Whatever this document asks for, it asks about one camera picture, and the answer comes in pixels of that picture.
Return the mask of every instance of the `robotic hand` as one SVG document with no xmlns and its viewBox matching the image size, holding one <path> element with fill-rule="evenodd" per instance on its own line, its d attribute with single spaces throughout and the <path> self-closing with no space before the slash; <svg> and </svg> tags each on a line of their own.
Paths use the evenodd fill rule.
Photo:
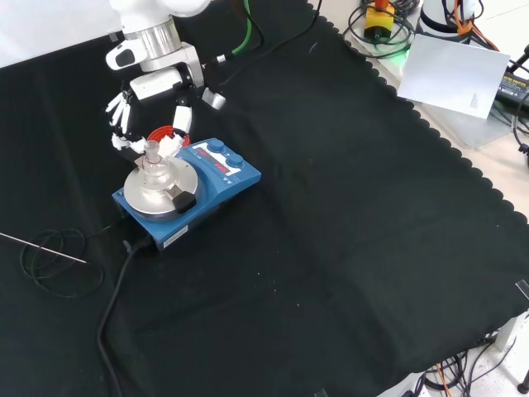
<svg viewBox="0 0 529 397">
<path fill-rule="evenodd" d="M 211 0 L 111 0 L 119 12 L 125 40 L 107 54 L 113 70 L 140 64 L 145 74 L 130 82 L 107 106 L 112 145 L 127 151 L 126 157 L 144 153 L 145 138 L 135 131 L 132 113 L 136 102 L 168 92 L 185 95 L 190 85 L 204 85 L 202 66 L 195 48 L 179 38 L 171 14 L 192 17 L 202 12 Z M 189 133 L 192 112 L 186 100 L 179 101 L 174 113 L 173 137 L 160 145 L 160 151 L 174 155 Z"/>
</svg>

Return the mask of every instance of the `black tablecloth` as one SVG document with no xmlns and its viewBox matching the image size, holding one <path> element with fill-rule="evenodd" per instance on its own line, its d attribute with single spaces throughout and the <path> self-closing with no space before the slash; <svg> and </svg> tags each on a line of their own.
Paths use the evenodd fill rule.
<svg viewBox="0 0 529 397">
<path fill-rule="evenodd" d="M 250 3 L 268 45 L 311 21 L 303 0 Z M 244 32 L 224 2 L 177 23 L 204 61 Z M 93 232 L 117 216 L 110 194 L 131 167 L 102 116 L 121 86 L 104 64 L 112 47 L 0 72 L 2 231 Z M 208 83 L 219 90 L 248 60 L 207 68 Z M 525 217 L 324 18 L 222 92 L 220 114 L 195 101 L 193 139 L 222 139 L 263 178 L 130 268 L 109 327 L 127 395 L 377 395 L 526 308 L 514 286 L 529 279 Z M 172 107 L 150 118 L 167 124 Z M 107 278 L 77 301 L 34 288 L 20 247 L 2 243 L 2 395 L 106 395 L 95 324 L 124 232 L 89 243 Z"/>
</svg>

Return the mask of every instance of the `robot finger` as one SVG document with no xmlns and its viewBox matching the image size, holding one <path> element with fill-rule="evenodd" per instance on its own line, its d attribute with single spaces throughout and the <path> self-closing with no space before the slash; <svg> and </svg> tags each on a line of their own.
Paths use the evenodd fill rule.
<svg viewBox="0 0 529 397">
<path fill-rule="evenodd" d="M 129 117 L 131 115 L 131 105 L 128 103 L 123 108 L 123 114 L 122 114 L 122 135 L 126 135 L 127 128 L 129 124 Z"/>
<path fill-rule="evenodd" d="M 123 114 L 123 110 L 125 109 L 125 106 L 126 106 L 126 100 L 122 99 L 117 105 L 116 111 L 114 112 L 112 116 L 112 121 L 110 122 L 111 126 L 115 127 L 117 125 L 117 123 L 120 120 L 120 117 Z"/>
<path fill-rule="evenodd" d="M 105 110 L 106 113 L 109 113 L 111 110 L 113 110 L 120 101 L 122 101 L 125 97 L 123 96 L 123 93 L 119 93 L 112 101 L 108 103 L 107 109 Z"/>
</svg>

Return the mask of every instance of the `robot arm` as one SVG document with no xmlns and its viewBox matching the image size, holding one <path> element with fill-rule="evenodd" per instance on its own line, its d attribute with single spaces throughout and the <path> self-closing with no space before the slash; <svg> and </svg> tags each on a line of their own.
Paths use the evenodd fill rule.
<svg viewBox="0 0 529 397">
<path fill-rule="evenodd" d="M 111 0 L 122 21 L 126 40 L 107 55 L 111 69 L 141 64 L 145 72 L 165 67 L 159 58 L 179 51 L 183 44 L 171 14 L 192 17 L 206 9 L 211 0 Z"/>
</svg>

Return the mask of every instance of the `white label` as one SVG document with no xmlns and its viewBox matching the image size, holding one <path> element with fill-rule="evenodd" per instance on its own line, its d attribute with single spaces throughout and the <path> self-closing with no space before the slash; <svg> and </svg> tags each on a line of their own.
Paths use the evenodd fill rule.
<svg viewBox="0 0 529 397">
<path fill-rule="evenodd" d="M 164 248 L 167 248 L 167 246 L 172 243 L 174 240 L 180 238 L 183 234 L 187 233 L 189 229 L 189 225 L 185 225 L 185 227 L 182 227 L 180 230 L 178 230 L 173 236 L 169 237 L 167 240 L 164 241 Z"/>
</svg>

